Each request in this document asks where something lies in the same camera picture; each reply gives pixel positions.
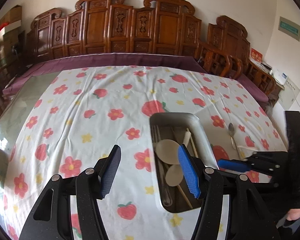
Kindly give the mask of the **person's right hand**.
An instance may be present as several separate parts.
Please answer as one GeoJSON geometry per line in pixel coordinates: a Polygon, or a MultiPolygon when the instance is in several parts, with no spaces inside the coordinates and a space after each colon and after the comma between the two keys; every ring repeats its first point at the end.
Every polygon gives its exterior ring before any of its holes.
{"type": "Polygon", "coordinates": [[[300,209],[290,209],[287,213],[286,220],[293,221],[300,218],[300,209]]]}

